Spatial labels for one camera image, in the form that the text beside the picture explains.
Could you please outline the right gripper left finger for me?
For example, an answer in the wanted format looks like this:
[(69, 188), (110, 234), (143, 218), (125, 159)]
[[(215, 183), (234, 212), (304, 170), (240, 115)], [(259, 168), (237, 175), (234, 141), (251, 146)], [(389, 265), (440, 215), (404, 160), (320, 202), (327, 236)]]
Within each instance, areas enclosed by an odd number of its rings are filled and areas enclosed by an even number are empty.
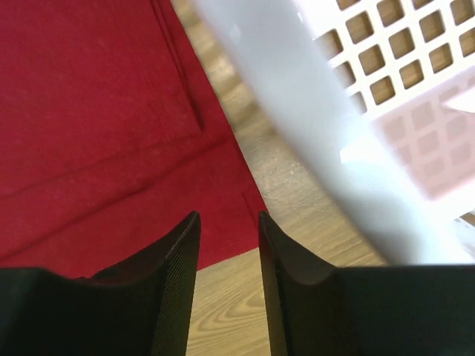
[(158, 241), (85, 278), (1, 270), (3, 355), (184, 355), (200, 249), (191, 212)]

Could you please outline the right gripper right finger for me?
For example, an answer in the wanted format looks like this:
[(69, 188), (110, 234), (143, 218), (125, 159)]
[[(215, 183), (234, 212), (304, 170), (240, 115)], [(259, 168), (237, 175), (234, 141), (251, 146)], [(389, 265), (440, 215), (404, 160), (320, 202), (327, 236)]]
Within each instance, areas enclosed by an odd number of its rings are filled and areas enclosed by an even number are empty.
[(474, 267), (340, 268), (259, 216), (273, 355), (472, 355)]

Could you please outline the dark red t shirt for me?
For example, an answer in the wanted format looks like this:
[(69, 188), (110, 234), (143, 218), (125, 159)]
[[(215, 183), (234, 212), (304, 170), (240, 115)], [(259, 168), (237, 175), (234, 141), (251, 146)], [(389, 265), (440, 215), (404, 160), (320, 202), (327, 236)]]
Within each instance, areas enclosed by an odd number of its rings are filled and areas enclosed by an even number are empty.
[(265, 205), (170, 1), (1, 3), (1, 266), (89, 277), (200, 214), (198, 265)]

